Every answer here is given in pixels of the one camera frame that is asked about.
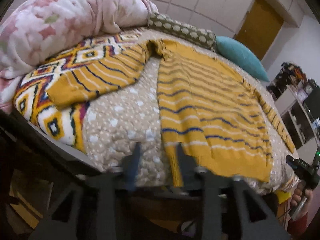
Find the right hand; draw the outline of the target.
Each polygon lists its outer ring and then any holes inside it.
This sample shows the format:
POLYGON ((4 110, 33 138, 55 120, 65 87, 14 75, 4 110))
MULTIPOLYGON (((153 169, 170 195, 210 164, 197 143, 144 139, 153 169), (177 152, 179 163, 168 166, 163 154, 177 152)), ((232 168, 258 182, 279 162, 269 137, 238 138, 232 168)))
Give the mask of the right hand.
POLYGON ((303 197, 306 197, 306 202, 304 206, 301 208, 300 212, 296 215, 296 220, 302 218, 308 213, 310 204, 313 199, 313 190, 312 189, 307 189, 305 187, 305 182, 300 181, 299 184, 297 185, 296 189, 293 192, 291 202, 290 202, 290 207, 294 208, 298 206, 298 204, 302 201, 303 197))

